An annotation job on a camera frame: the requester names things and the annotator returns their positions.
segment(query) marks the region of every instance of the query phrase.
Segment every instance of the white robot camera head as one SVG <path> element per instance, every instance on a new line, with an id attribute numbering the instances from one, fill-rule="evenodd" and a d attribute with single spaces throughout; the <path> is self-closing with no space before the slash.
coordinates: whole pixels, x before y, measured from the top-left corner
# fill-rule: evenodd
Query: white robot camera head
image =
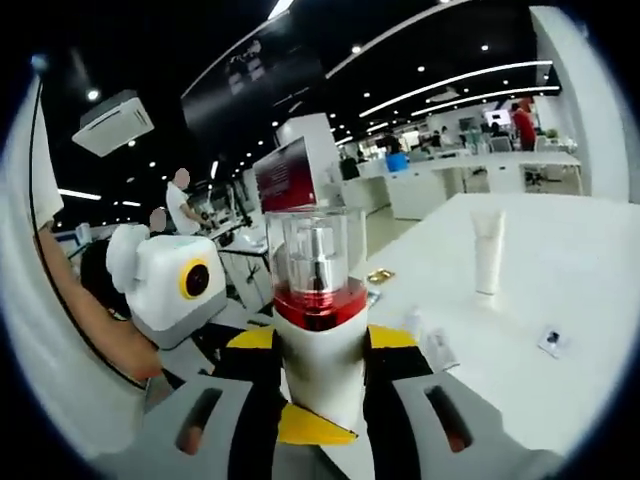
<path id="1" fill-rule="evenodd" d="M 121 225 L 106 266 L 136 327 L 162 349 L 174 348 L 227 304 L 220 257 L 204 237 L 149 238 L 144 225 Z"/>

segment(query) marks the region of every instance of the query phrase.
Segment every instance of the ceiling air conditioner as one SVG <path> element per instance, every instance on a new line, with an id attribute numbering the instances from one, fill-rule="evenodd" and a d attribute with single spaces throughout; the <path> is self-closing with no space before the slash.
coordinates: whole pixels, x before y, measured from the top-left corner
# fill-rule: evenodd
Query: ceiling air conditioner
<path id="1" fill-rule="evenodd" d="M 71 138 L 104 157 L 151 130 L 153 123 L 136 92 L 123 90 L 83 115 L 80 130 Z"/>

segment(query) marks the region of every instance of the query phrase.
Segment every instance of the small gold object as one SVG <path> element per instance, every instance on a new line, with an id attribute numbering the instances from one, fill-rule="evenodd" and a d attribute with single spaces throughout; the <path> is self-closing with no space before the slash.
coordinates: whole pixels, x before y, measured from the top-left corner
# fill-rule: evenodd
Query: small gold object
<path id="1" fill-rule="evenodd" d="M 395 273 L 390 272 L 386 268 L 378 268 L 367 275 L 367 280 L 374 285 L 381 285 L 394 276 Z"/>

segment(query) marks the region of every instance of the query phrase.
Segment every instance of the ceiling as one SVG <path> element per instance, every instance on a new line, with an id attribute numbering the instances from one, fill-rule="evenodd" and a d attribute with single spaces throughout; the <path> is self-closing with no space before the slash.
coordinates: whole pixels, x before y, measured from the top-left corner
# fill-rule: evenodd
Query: ceiling
<path id="1" fill-rule="evenodd" d="M 102 196 L 100 201 L 65 197 L 65 208 L 56 216 L 62 223 L 60 230 L 74 228 L 81 221 L 92 225 L 127 218 L 146 221 L 153 208 L 164 204 L 162 177 L 171 178 L 182 166 L 190 170 L 193 184 L 210 181 L 211 159 L 199 154 L 185 126 L 180 95 L 212 61 L 264 22 L 275 3 L 229 0 L 193 2 L 180 8 L 168 3 L 152 10 L 134 5 L 126 14 L 117 15 L 102 10 L 74 14 L 57 8 L 42 16 L 40 36 L 33 48 L 50 59 L 43 108 L 56 178 L 60 188 Z M 304 43 L 329 72 L 351 55 L 353 45 L 366 45 L 438 3 L 297 0 L 291 11 Z M 417 22 L 356 56 L 321 82 L 306 94 L 295 115 L 333 113 L 336 140 L 344 138 L 347 130 L 363 138 L 370 122 L 406 121 L 411 112 L 425 108 L 428 97 L 443 90 L 416 95 L 359 118 L 361 112 L 375 105 L 456 75 L 536 60 L 529 3 L 476 0 Z M 489 49 L 482 51 L 482 45 Z M 420 66 L 424 66 L 423 72 L 418 71 Z M 503 85 L 504 80 L 508 80 L 508 87 Z M 547 83 L 557 85 L 555 75 Z M 464 98 L 535 85 L 536 68 L 528 67 L 481 75 L 452 86 Z M 105 158 L 75 145 L 71 135 L 77 130 L 79 118 L 94 106 L 86 100 L 90 87 L 99 88 L 102 98 L 125 88 L 136 90 L 155 130 L 139 138 L 133 148 L 122 147 Z M 273 108 L 271 118 L 263 125 L 242 129 L 227 144 L 220 145 L 224 161 L 216 179 L 230 178 L 236 169 L 250 167 L 273 150 L 275 129 L 271 122 L 286 121 L 289 107 Z M 141 203 L 142 207 L 122 206 L 123 200 Z"/>

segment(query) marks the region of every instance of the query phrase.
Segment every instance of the person in red shirt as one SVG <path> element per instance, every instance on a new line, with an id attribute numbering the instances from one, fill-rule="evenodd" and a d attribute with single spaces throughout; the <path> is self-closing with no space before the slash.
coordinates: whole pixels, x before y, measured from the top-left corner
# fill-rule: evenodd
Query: person in red shirt
<path id="1" fill-rule="evenodd" d="M 513 123 L 515 123 L 518 136 L 520 137 L 522 151 L 533 152 L 536 144 L 536 131 L 533 128 L 533 122 L 531 118 L 529 118 L 529 114 L 517 103 L 511 105 L 511 112 L 513 115 Z"/>

